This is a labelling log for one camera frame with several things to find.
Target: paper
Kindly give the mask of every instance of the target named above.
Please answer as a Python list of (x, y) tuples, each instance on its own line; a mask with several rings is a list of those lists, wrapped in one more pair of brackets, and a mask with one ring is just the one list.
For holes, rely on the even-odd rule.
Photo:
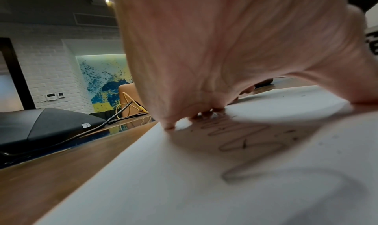
[(376, 225), (377, 107), (317, 86), (153, 127), (38, 225)]

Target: white label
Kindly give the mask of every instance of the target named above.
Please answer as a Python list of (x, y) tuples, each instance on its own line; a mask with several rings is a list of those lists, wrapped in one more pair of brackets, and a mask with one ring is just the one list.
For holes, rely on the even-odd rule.
[(89, 123), (84, 123), (84, 124), (82, 124), (83, 129), (88, 128), (88, 127), (91, 127), (91, 126), (92, 126), (92, 125), (89, 124)]

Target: thermostat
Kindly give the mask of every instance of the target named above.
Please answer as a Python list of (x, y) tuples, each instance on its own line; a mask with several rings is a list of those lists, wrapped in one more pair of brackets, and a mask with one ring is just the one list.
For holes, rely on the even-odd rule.
[(63, 92), (59, 92), (59, 93), (58, 93), (58, 97), (59, 97), (59, 98), (64, 98), (64, 97), (66, 97), (66, 96), (63, 94)]
[(57, 100), (58, 99), (58, 97), (56, 97), (55, 93), (53, 93), (53, 94), (47, 94), (46, 97), (47, 97), (47, 101)]

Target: door frame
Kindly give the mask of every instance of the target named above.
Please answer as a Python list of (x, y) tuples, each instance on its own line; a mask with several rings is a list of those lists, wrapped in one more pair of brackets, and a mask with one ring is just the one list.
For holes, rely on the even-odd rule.
[(13, 49), (10, 38), (0, 37), (0, 51), (3, 53), (5, 63), (7, 64), (9, 73), (16, 87), (24, 110), (35, 109), (33, 98), (30, 94), (28, 84), (26, 83), (21, 66)]

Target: abstract artwork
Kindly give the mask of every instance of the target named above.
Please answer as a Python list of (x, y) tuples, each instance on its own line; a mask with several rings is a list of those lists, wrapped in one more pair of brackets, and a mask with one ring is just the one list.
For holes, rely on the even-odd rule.
[(118, 87), (132, 83), (125, 54), (76, 56), (95, 112), (119, 105)]

